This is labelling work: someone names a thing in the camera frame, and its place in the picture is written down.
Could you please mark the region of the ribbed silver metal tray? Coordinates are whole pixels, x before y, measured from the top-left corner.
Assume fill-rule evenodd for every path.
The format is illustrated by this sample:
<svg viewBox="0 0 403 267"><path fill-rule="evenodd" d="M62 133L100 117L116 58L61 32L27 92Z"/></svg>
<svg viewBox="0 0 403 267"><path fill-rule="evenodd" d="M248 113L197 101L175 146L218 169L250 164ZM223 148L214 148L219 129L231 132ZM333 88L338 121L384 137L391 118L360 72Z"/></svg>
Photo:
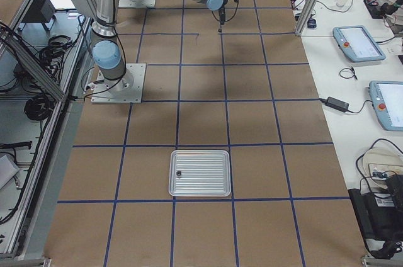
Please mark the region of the ribbed silver metal tray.
<svg viewBox="0 0 403 267"><path fill-rule="evenodd" d="M175 150L171 153L169 194L225 197L231 194L230 156L225 150Z"/></svg>

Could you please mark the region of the blue patterned small box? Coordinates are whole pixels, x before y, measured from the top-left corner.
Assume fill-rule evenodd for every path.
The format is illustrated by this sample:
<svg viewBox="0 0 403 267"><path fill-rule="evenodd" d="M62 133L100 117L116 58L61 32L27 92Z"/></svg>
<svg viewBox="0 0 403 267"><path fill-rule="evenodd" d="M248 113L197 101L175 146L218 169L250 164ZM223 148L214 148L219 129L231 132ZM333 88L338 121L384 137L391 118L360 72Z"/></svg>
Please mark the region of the blue patterned small box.
<svg viewBox="0 0 403 267"><path fill-rule="evenodd" d="M307 21L307 28L309 29L316 29L317 28L317 22L315 18L309 18Z"/></svg>

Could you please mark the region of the blue teach pendant far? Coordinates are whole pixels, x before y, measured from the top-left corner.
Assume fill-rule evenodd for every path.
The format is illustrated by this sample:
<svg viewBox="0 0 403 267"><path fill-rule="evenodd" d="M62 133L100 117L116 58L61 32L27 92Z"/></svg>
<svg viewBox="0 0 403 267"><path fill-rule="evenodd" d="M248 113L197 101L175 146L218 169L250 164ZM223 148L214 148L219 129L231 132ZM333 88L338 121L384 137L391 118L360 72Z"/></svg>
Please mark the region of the blue teach pendant far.
<svg viewBox="0 0 403 267"><path fill-rule="evenodd" d="M340 26L332 35L342 53L351 62L385 60L386 56L364 26Z"/></svg>

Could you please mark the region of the blue teach pendant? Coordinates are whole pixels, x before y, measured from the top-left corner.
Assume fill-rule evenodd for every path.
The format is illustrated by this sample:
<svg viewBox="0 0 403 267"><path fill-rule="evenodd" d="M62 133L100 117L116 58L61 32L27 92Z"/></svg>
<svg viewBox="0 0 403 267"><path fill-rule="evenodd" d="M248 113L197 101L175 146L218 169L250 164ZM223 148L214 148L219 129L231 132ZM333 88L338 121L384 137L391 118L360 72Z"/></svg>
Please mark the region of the blue teach pendant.
<svg viewBox="0 0 403 267"><path fill-rule="evenodd" d="M332 35L342 53L351 62L385 60L386 56L364 26L340 26Z"/></svg>
<svg viewBox="0 0 403 267"><path fill-rule="evenodd" d="M402 81L370 81L369 95L378 122L387 131L402 131Z"/></svg>

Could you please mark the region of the black power brick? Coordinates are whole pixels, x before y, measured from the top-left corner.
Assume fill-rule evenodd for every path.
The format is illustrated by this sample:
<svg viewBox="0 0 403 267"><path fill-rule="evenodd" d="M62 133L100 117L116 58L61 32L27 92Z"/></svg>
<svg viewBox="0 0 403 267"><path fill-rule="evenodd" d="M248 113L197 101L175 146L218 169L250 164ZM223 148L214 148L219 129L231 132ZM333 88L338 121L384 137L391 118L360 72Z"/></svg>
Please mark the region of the black power brick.
<svg viewBox="0 0 403 267"><path fill-rule="evenodd" d="M327 98L320 98L319 100L322 104L334 110L341 111L343 113L346 113L349 110L349 103L345 101L341 101L330 96Z"/></svg>

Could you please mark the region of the blue teach pendant near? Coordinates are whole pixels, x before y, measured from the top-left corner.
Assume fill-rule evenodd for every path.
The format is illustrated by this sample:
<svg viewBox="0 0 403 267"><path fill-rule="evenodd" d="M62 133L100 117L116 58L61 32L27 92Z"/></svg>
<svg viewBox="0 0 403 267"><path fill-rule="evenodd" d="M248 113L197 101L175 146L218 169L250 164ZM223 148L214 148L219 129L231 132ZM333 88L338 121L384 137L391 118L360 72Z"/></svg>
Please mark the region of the blue teach pendant near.
<svg viewBox="0 0 403 267"><path fill-rule="evenodd" d="M402 81L370 81L369 95L378 122L387 131L402 131Z"/></svg>

